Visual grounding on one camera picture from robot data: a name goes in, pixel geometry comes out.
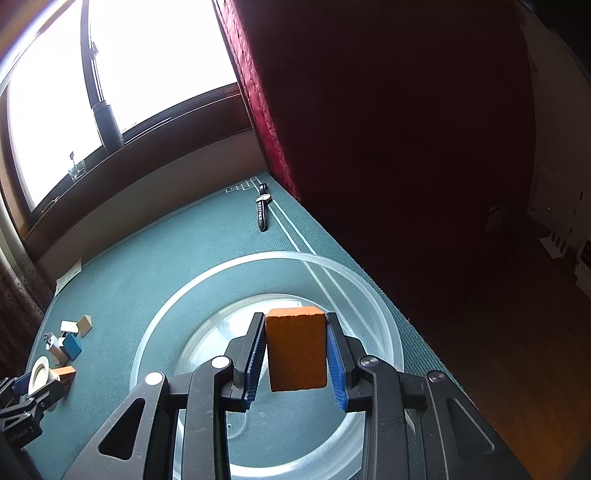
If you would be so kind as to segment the orange tiger-stripe wedge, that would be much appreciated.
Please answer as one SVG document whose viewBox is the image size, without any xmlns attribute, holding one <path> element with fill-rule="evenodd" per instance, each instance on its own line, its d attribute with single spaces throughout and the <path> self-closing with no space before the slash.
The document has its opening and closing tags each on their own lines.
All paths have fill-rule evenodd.
<svg viewBox="0 0 591 480">
<path fill-rule="evenodd" d="M 67 393 L 70 390 L 74 378 L 76 376 L 76 369 L 71 365 L 67 365 L 59 368 L 54 368 L 52 372 L 59 379 L 60 384 L 64 388 L 64 392 Z"/>
<path fill-rule="evenodd" d="M 276 308 L 266 314 L 270 390 L 325 388 L 327 318 L 315 306 Z"/>
</svg>

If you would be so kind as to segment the white wall charger plug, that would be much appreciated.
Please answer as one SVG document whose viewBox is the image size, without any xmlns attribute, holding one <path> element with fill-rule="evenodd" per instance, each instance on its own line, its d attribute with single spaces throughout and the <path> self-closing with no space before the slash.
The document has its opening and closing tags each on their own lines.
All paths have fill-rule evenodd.
<svg viewBox="0 0 591 480">
<path fill-rule="evenodd" d="M 65 365 L 69 357 L 62 350 L 60 339 L 52 332 L 46 332 L 43 335 L 46 351 L 54 358 L 57 365 Z"/>
</svg>

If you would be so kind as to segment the blue wooden wedge block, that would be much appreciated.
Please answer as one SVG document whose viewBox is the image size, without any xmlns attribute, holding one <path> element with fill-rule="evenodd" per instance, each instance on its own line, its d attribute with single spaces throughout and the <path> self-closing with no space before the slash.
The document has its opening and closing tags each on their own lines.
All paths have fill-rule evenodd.
<svg viewBox="0 0 591 480">
<path fill-rule="evenodd" d="M 82 345 L 77 336 L 67 333 L 63 337 L 62 350 L 70 360 L 75 360 L 82 353 Z"/>
</svg>

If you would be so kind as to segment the white zebra-stripe wedge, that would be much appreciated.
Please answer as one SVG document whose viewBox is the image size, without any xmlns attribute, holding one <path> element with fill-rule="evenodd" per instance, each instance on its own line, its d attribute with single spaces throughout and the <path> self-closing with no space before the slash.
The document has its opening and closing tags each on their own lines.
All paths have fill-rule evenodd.
<svg viewBox="0 0 591 480">
<path fill-rule="evenodd" d="M 60 332 L 63 336 L 65 336 L 67 333 L 77 335 L 79 332 L 78 325 L 74 321 L 63 320 L 60 323 Z"/>
</svg>

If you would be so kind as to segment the orange tiger-stripe wedge front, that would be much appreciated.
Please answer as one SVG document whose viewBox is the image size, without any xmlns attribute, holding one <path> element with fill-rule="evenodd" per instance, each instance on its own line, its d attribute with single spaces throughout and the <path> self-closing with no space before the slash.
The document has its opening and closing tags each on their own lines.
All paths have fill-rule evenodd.
<svg viewBox="0 0 591 480">
<path fill-rule="evenodd" d="M 315 306 L 276 308 L 266 314 L 270 390 L 325 388 L 327 318 Z"/>
</svg>

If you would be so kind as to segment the clear plastic bowl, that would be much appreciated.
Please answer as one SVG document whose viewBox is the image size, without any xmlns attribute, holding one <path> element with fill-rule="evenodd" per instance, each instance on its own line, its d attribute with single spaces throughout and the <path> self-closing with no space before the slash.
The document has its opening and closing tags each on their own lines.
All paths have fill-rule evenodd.
<svg viewBox="0 0 591 480">
<path fill-rule="evenodd" d="M 254 313 L 301 306 L 335 312 L 369 354 L 403 368 L 394 316 L 359 274 L 324 257 L 264 252 L 219 264 L 173 294 L 141 337 L 129 384 L 152 371 L 190 373 L 245 335 Z M 235 479 L 349 479 L 362 465 L 363 414 L 342 411 L 330 386 L 273 393 L 266 368 L 256 400 L 226 416 L 226 432 Z"/>
</svg>

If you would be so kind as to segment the light wooden wedge block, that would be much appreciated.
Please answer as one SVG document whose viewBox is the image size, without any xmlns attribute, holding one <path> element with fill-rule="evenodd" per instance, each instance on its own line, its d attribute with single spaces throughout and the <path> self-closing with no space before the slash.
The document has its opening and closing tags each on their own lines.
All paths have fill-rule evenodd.
<svg viewBox="0 0 591 480">
<path fill-rule="evenodd" d="M 81 337 L 86 336 L 93 327 L 92 318 L 90 315 L 82 315 L 80 319 L 76 322 L 78 334 Z"/>
</svg>

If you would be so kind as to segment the beige patterned curtain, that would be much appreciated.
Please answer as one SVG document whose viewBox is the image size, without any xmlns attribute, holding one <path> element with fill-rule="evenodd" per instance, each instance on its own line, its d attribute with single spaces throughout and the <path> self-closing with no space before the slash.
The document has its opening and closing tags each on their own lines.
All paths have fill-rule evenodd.
<svg viewBox="0 0 591 480">
<path fill-rule="evenodd" d="M 1 199 L 1 378 L 24 372 L 53 291 L 31 261 Z"/>
</svg>

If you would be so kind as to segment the printed paper sheet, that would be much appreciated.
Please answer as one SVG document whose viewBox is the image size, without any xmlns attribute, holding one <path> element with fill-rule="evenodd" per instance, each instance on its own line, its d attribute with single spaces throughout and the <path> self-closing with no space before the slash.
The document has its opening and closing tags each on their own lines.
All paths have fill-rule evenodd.
<svg viewBox="0 0 591 480">
<path fill-rule="evenodd" d="M 56 280 L 56 287 L 54 295 L 57 296 L 65 286 L 72 281 L 82 270 L 81 259 L 78 258 L 76 262 Z"/>
</svg>

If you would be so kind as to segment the small glass on sill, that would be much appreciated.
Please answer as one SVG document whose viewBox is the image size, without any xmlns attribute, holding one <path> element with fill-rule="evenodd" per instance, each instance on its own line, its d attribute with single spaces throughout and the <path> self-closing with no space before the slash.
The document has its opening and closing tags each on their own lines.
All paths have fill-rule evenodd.
<svg viewBox="0 0 591 480">
<path fill-rule="evenodd" d="M 77 161 L 73 151 L 70 152 L 69 158 L 72 166 L 68 170 L 68 175 L 72 182 L 75 183 L 86 174 L 86 163 L 84 159 Z"/>
</svg>

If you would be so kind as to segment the red quilted curtain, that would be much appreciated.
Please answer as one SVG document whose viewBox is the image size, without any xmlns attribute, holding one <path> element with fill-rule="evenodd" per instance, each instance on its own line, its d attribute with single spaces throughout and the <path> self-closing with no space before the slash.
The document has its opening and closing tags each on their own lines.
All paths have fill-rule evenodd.
<svg viewBox="0 0 591 480">
<path fill-rule="evenodd" d="M 535 117 L 512 1 L 217 1 L 270 171 L 342 243 L 481 236 L 526 206 Z"/>
</svg>

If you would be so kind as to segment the dark bottle on sill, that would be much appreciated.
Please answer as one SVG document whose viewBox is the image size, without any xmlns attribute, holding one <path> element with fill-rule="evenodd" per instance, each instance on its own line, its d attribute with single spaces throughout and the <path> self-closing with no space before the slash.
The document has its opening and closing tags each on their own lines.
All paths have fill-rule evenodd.
<svg viewBox="0 0 591 480">
<path fill-rule="evenodd" d="M 92 107 L 92 112 L 102 145 L 111 155 L 124 145 L 112 108 L 105 101 L 100 101 Z"/>
</svg>

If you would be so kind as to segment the dark wooden window frame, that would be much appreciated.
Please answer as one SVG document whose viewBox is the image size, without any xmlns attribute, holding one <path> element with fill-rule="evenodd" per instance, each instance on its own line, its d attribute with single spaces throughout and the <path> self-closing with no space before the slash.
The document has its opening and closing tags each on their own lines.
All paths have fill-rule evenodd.
<svg viewBox="0 0 591 480">
<path fill-rule="evenodd" d="M 186 106 L 112 155 L 90 160 L 79 180 L 63 178 L 57 200 L 34 216 L 16 183 L 3 102 L 1 193 L 24 256 L 46 271 L 69 258 L 89 259 L 174 208 L 266 169 L 238 85 Z"/>
</svg>

